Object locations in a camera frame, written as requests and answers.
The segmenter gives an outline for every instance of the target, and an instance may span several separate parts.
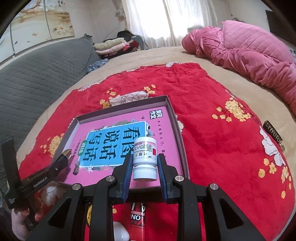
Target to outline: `ribbed white cap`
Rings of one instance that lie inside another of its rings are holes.
[[[149,169],[134,169],[133,170],[133,179],[139,181],[139,179],[143,179],[143,181],[152,182],[157,180],[157,170],[149,170]]]

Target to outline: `gray quilted cover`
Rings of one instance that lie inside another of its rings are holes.
[[[0,142],[13,137],[16,150],[41,114],[100,60],[92,38],[54,43],[16,59],[0,70]],[[6,175],[0,150],[0,188]]]

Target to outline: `metal screw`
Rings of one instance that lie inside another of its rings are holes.
[[[216,183],[211,183],[210,188],[213,190],[217,190],[219,188],[219,186]]]
[[[79,190],[80,188],[81,188],[81,185],[79,183],[76,183],[72,186],[72,189],[75,191]]]
[[[181,181],[184,180],[184,177],[182,177],[182,176],[176,176],[176,177],[175,177],[175,180],[176,180],[177,182],[181,182]]]
[[[113,182],[115,180],[115,177],[114,176],[108,176],[106,177],[106,181],[107,182]]]

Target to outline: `triangular cutout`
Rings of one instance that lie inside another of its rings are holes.
[[[223,199],[220,200],[224,220],[228,229],[233,229],[244,224],[240,216],[232,209],[232,207]]]
[[[64,228],[71,201],[71,198],[67,198],[65,202],[56,210],[56,212],[49,218],[48,224],[50,226],[60,229]]]

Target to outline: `beige bed sheet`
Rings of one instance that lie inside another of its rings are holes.
[[[254,84],[251,80],[239,74],[215,66],[209,60],[198,58],[196,55],[189,55],[182,47],[163,47],[122,55],[111,59],[103,67],[82,78],[78,83],[65,91],[38,119],[17,152],[18,166],[26,154],[33,149],[36,137],[47,120],[73,89],[83,87],[128,69],[174,61],[200,64],[209,76],[228,88],[238,98],[244,100],[260,118],[262,123],[269,120],[283,138],[283,144],[286,148],[284,156],[287,159],[292,177],[294,180],[296,179],[296,122],[287,106],[272,91]]]

